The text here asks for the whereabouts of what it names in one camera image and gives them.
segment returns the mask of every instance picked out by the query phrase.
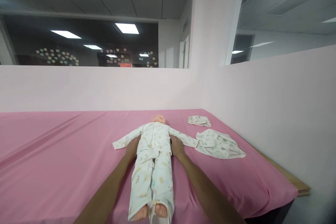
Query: forearm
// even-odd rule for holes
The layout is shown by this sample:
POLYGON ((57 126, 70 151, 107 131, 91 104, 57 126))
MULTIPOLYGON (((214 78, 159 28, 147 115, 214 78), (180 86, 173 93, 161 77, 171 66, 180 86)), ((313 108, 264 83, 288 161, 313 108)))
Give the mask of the forearm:
POLYGON ((179 160, 192 183, 198 201, 212 223, 245 223, 231 203, 187 155, 183 155, 179 160))
POLYGON ((122 157, 117 167, 107 177, 98 191, 86 205, 82 213, 78 216, 75 224, 104 224, 106 222, 118 195, 120 184, 132 160, 133 158, 131 158, 129 155, 122 157))

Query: doll head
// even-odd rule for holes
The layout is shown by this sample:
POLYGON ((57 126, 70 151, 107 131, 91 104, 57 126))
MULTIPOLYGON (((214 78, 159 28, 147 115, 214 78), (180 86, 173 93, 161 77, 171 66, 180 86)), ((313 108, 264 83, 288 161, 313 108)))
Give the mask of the doll head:
POLYGON ((151 122, 159 122, 159 123, 163 123, 163 124, 166 124, 166 120, 165 118, 163 117, 163 115, 156 115, 152 120, 151 122))

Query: folded baby clothes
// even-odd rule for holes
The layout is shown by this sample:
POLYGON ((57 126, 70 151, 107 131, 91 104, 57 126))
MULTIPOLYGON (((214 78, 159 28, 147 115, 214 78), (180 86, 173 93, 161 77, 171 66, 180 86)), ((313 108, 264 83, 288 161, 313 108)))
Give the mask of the folded baby clothes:
POLYGON ((211 123, 207 117, 202 117, 198 115, 194 115, 191 117, 188 117, 188 123, 189 124, 195 124, 198 126, 206 126, 211 127, 211 123))
POLYGON ((207 129, 197 133, 198 144, 196 150, 219 159, 243 158, 246 156, 237 143, 227 134, 207 129))

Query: pink bed sheet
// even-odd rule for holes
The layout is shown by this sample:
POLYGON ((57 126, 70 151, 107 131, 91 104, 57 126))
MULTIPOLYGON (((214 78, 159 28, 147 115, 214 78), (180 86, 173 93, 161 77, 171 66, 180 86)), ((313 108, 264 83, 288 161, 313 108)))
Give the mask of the pink bed sheet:
MULTIPOLYGON (((296 188, 233 130, 205 110, 29 112, 0 114, 0 223, 73 223, 125 149, 111 143, 161 113, 172 128, 192 137, 207 127, 187 117, 207 116, 246 153, 221 160, 185 147, 244 218, 281 207, 296 188)), ((176 207, 173 223, 209 223, 181 164, 172 158, 176 207)), ((107 223, 127 223, 130 166, 107 223)), ((138 223, 149 223, 145 219, 138 223)))

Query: pink sheet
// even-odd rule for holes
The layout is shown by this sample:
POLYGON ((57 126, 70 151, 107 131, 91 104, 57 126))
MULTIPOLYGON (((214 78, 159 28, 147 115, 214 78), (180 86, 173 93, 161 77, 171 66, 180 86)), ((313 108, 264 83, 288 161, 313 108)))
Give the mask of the pink sheet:
MULTIPOLYGON (((29 112, 0 114, 0 223, 73 223, 125 149, 111 143, 161 113, 172 128, 192 137, 207 127, 188 116, 207 116, 246 153, 221 160, 185 147, 244 218, 281 207, 296 188, 233 130, 205 110, 29 112)), ((172 158, 176 208, 173 223, 208 223, 181 164, 172 158)), ((108 223, 127 223, 130 166, 108 223)), ((148 219, 137 223, 149 223, 148 219)))

